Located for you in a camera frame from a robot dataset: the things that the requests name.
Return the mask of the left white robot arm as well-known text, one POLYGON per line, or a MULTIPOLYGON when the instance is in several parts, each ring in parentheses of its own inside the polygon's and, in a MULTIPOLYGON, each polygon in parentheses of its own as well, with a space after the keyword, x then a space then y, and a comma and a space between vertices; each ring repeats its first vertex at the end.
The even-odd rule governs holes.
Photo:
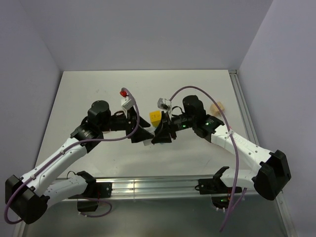
POLYGON ((21 221, 32 224, 51 206, 67 198, 79 196, 96 199, 96 179, 86 171, 80 171, 62 182, 55 183, 55 180, 74 162, 103 142, 104 132, 125 131, 123 139, 130 139, 132 143, 153 138, 153 134, 147 131, 151 125, 139 115, 134 101, 121 107, 120 112, 112 114, 106 101, 95 101, 81 124, 55 153, 21 177, 12 175, 6 180, 6 223, 17 223, 9 220, 10 209, 21 221))

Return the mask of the white charger adapter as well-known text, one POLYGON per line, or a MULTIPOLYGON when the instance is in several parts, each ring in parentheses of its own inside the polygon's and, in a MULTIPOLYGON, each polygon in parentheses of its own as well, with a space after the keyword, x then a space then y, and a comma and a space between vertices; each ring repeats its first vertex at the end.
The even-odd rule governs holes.
POLYGON ((151 145, 151 144, 152 144, 152 143, 151 143, 151 140, 150 140, 150 139, 143 141, 143 145, 144 145, 144 146, 149 146, 149 145, 151 145))

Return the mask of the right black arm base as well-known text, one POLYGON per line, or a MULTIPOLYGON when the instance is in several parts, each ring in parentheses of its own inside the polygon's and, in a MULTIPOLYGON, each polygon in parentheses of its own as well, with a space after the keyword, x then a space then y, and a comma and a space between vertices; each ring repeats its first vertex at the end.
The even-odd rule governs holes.
POLYGON ((216 210, 227 210, 231 199, 232 187, 227 187, 220 179, 199 179, 195 190, 200 195, 211 195, 216 210))

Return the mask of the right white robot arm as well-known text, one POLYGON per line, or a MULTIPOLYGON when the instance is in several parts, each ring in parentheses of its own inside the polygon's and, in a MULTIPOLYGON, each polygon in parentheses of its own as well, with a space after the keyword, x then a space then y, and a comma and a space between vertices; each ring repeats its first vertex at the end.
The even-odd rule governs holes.
POLYGON ((155 129, 152 144, 171 143, 176 133, 191 128, 194 133, 207 142, 217 145, 231 154, 244 159, 248 170, 223 167, 214 176, 214 188, 225 192, 236 185, 239 188, 254 189, 267 200, 275 200, 284 186, 291 179, 291 173, 285 153, 261 148, 240 136, 220 119, 206 113, 203 103, 196 95, 183 99, 184 112, 172 116, 171 101, 158 100, 158 108, 162 109, 161 120, 155 129))

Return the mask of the yellow cube socket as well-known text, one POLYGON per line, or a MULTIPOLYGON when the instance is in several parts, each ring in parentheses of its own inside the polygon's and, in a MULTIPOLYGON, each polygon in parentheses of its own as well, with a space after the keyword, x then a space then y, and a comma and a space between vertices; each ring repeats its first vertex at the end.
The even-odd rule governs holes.
POLYGON ((149 113, 150 122, 153 127, 158 127, 161 121, 161 111, 153 111, 149 113))

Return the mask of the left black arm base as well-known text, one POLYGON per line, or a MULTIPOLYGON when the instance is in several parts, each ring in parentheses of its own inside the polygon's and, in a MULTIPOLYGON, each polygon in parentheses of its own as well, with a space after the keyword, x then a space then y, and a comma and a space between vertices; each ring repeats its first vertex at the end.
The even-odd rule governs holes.
POLYGON ((98 218, 108 215, 112 211, 113 206, 105 198, 110 198, 111 192, 111 182, 96 182, 88 184, 84 193, 76 197, 79 215, 89 218, 98 218), (102 203, 109 206, 109 210, 107 212, 98 215, 89 214, 89 212, 95 212, 102 203))

